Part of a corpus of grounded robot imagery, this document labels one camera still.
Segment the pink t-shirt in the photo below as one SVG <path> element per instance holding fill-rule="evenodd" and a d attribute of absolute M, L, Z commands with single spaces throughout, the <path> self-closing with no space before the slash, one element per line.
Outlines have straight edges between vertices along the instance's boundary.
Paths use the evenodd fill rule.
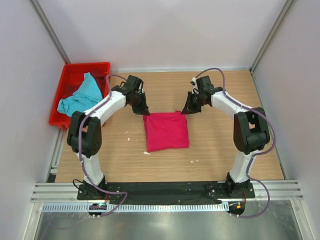
<path fill-rule="evenodd" d="M 180 111 L 143 116 L 148 152 L 185 149 L 190 145 L 187 118 Z"/>

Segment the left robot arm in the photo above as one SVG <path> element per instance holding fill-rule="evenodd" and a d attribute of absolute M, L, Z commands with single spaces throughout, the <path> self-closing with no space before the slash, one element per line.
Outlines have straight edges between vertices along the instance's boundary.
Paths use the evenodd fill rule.
<path fill-rule="evenodd" d="M 121 84 L 109 88 L 108 94 L 88 110 L 72 114 L 67 144 L 76 153 L 84 178 L 78 189 L 78 200 L 101 200 L 111 192 L 107 190 L 106 178 L 99 160 L 102 146 L 102 126 L 118 110 L 131 106 L 136 115 L 150 115 L 144 82 L 129 75 Z"/>

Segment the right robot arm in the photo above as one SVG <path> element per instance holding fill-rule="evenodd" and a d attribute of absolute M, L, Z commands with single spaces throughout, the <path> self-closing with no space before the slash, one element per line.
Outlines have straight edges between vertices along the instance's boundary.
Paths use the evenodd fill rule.
<path fill-rule="evenodd" d="M 233 119 L 233 143 L 237 149 L 233 167 L 227 173 L 225 192 L 237 198 L 249 188 L 250 172 L 256 155 L 270 142 L 270 133 L 265 111 L 261 107 L 252 108 L 230 96 L 222 87 L 214 87 L 209 76 L 193 78 L 192 91 L 181 113 L 196 114 L 209 105 L 217 108 Z"/>

